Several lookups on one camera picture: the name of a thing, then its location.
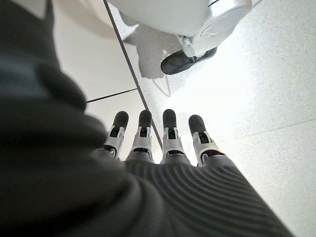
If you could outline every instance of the ribbed fabric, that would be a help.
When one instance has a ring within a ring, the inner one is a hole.
[[[233,165],[125,163],[158,189],[179,236],[292,236]]]

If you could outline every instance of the floor tile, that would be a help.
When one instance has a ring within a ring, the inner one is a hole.
[[[129,121],[124,136],[122,150],[120,152],[121,160],[125,160],[131,149],[134,136],[137,131],[139,114],[144,109],[145,107],[139,96],[138,91],[134,90],[124,94],[88,103],[86,112],[102,121],[107,130],[111,128],[117,112],[126,111],[128,113]],[[159,163],[162,159],[162,151],[153,129],[152,136],[152,152],[154,161],[156,163]]]
[[[87,100],[136,88],[106,8],[102,1],[95,2],[53,2],[54,38],[62,70]]]
[[[213,58],[172,76],[160,63],[180,49],[177,39],[139,25],[124,41],[148,106],[157,118],[167,107],[188,114],[209,110],[207,120],[226,120],[234,137],[316,118],[316,14],[310,5],[260,2]],[[125,28],[127,20],[114,16],[119,30]]]
[[[195,164],[188,119],[201,115],[218,146],[290,229],[312,237],[314,1],[257,0],[254,5],[213,58],[172,76],[164,75],[160,64],[180,50],[177,39],[111,10],[160,135],[162,113],[172,108],[185,152]]]
[[[231,157],[298,237],[316,231],[316,120],[236,140]]]

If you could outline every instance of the robotic hand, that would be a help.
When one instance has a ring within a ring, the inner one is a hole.
[[[104,145],[112,158],[119,159],[127,121],[126,112],[115,117]],[[173,110],[163,113],[163,158],[160,164],[154,164],[151,121],[151,113],[142,111],[124,164],[127,172],[141,182],[150,182],[160,193],[165,204],[160,208],[167,213],[168,225],[174,230],[168,236],[292,236],[234,163],[218,149],[200,116],[189,119],[197,167],[190,164],[184,153]],[[147,200],[144,206],[160,203],[154,196],[149,198],[151,204]]]
[[[124,140],[124,133],[128,123],[128,114],[118,112],[109,131],[104,149],[111,156],[119,160],[119,151]],[[126,160],[142,160],[154,163],[151,151],[152,146],[152,115],[148,110],[140,113],[137,132],[130,153]],[[206,165],[210,157],[225,157],[209,137],[202,118],[193,115],[189,119],[189,126],[193,138],[193,146],[196,152],[198,166]],[[173,110],[165,110],[163,113],[163,145],[161,164],[183,163],[191,165],[183,150],[181,138],[177,129],[176,114]]]
[[[174,34],[182,49],[161,64],[170,75],[212,57],[251,10],[251,0],[109,0],[120,11],[154,29]]]

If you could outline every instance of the white speckled floor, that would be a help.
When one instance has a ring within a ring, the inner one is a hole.
[[[219,147],[298,237],[316,232],[314,4],[254,1],[213,58],[173,76],[160,63],[180,49],[177,39],[122,20],[111,7],[160,136],[162,113],[172,108],[195,164],[187,121],[201,115]]]

